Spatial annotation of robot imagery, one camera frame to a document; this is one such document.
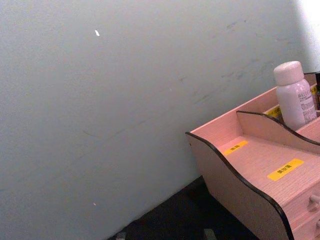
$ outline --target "floor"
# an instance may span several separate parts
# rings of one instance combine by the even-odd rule
[[[217,240],[258,240],[209,194],[202,177],[122,232],[125,240],[204,240],[204,229],[212,229]]]

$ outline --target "bottle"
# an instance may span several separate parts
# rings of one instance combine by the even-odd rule
[[[299,61],[289,61],[273,70],[276,96],[284,123],[297,130],[317,118],[310,85]]]

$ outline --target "yellow sticker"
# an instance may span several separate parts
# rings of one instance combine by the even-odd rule
[[[225,150],[225,151],[223,152],[223,155],[227,156],[227,155],[233,153],[235,150],[243,147],[243,146],[246,145],[247,143],[248,143],[248,142],[245,141],[245,140],[244,140],[244,141],[241,141],[241,142],[239,142],[238,144],[234,145],[232,148],[229,148],[228,150]]]
[[[304,164],[304,161],[294,158],[287,164],[270,173],[267,177],[273,181],[278,181],[280,178],[284,177],[302,164]]]
[[[314,85],[313,87],[311,87],[310,91],[312,95],[315,95],[317,93],[317,85]]]
[[[271,117],[277,118],[279,115],[281,115],[281,109],[279,106],[276,106],[275,108],[268,111],[266,114]]]

